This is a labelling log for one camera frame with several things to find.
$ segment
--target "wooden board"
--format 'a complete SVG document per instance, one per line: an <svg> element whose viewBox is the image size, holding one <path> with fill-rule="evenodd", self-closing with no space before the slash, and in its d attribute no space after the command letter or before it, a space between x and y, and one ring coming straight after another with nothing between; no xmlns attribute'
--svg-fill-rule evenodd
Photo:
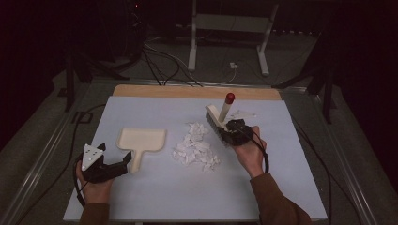
<svg viewBox="0 0 398 225"><path fill-rule="evenodd" d="M154 98L225 98L232 92L237 100L281 100L276 89L243 87L190 87L120 84L114 90L114 96L154 97Z"/></svg>

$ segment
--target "sleeve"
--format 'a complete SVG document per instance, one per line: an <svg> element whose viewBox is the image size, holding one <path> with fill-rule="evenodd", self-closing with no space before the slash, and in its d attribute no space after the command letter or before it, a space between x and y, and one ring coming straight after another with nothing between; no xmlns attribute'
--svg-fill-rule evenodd
<svg viewBox="0 0 398 225"><path fill-rule="evenodd" d="M291 202L278 188L269 173L256 176L251 180L252 189L260 211L261 224L311 224L304 210Z"/></svg>
<svg viewBox="0 0 398 225"><path fill-rule="evenodd" d="M106 225L109 220L109 204L89 203L84 206L80 225Z"/></svg>

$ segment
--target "metal frame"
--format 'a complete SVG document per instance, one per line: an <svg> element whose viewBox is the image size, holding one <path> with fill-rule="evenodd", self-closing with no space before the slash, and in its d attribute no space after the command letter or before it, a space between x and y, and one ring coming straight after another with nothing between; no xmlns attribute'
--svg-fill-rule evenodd
<svg viewBox="0 0 398 225"><path fill-rule="evenodd" d="M65 114L62 116L58 125L54 129L53 135L50 137L49 141L47 141L47 144L42 150L40 156L30 169L29 173L24 178L20 189L16 193L11 204L8 206L6 213L3 215L3 217L1 217L0 224L15 224L15 222L22 215L22 212L25 209L30 197L32 196L33 191L38 184L38 181L43 175L46 166L52 159L55 149L61 141L69 125L69 122L72 119L72 116L76 113L76 110L79 107L80 102L88 89L88 86L88 83L80 84L79 90L77 92L77 97L75 98L76 101L74 102L74 104L71 105L70 110L68 112L65 112Z"/></svg>
<svg viewBox="0 0 398 225"><path fill-rule="evenodd" d="M325 123L323 114L321 112L321 106L322 105L322 100L320 96L316 95L313 96L312 98L314 108L318 114L319 119L321 120L321 124L323 126L323 129L325 130L325 133L327 134L327 137L329 137L330 142L333 146L334 153L337 157L337 162L340 167L340 170L342 171L343 177L345 182L347 183L348 189L351 193L351 197L357 206L358 212L360 214L360 220L362 224L366 225L377 225L377 220L375 219L375 214L371 209L371 206L369 203L366 201L366 197L363 193L362 188L360 187L360 183L358 182L354 172L351 169L351 166L348 162L348 159L344 153L343 147L337 142L336 136L330 126Z"/></svg>
<svg viewBox="0 0 398 225"><path fill-rule="evenodd" d="M190 49L188 70L190 72L194 72L196 68L196 51L197 51L196 30L197 29L229 30L229 31L264 33L263 42L257 46L257 55L261 68L261 74L264 76L269 75L269 69L267 65L266 56L264 55L264 51L268 43L269 35L272 30L276 12L278 11L278 6L279 6L278 4L273 5L271 14L268 18L207 15L207 14L197 14L196 0L193 0L192 25L191 25L191 49Z"/></svg>

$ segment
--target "red cap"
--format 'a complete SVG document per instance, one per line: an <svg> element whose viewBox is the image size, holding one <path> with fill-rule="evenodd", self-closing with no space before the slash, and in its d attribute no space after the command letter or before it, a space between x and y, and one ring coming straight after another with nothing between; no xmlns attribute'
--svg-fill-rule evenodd
<svg viewBox="0 0 398 225"><path fill-rule="evenodd" d="M226 103L226 104L230 105L230 104L232 104L232 102L234 102L234 100L235 100L235 95L234 95L234 93L228 93L228 94L226 94L226 97L225 97L225 103Z"/></svg>

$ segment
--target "hand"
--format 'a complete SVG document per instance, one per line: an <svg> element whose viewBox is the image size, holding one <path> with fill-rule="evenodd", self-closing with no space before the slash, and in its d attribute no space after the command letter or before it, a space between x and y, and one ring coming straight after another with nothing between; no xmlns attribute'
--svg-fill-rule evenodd
<svg viewBox="0 0 398 225"><path fill-rule="evenodd" d="M83 178L81 160L77 163L76 176L79 179L81 186L84 186L85 183L87 183ZM83 188L85 203L109 203L113 182L114 179L97 184L88 182Z"/></svg>
<svg viewBox="0 0 398 225"><path fill-rule="evenodd" d="M252 127L252 130L258 135L258 137L260 137L260 128L258 126ZM266 149L267 143L260 140L257 135L254 134L253 139L260 145L263 145ZM235 153L237 153L237 159L240 164L242 164L251 178L264 173L263 153L253 141L249 141L241 146L232 146L232 148L235 150Z"/></svg>

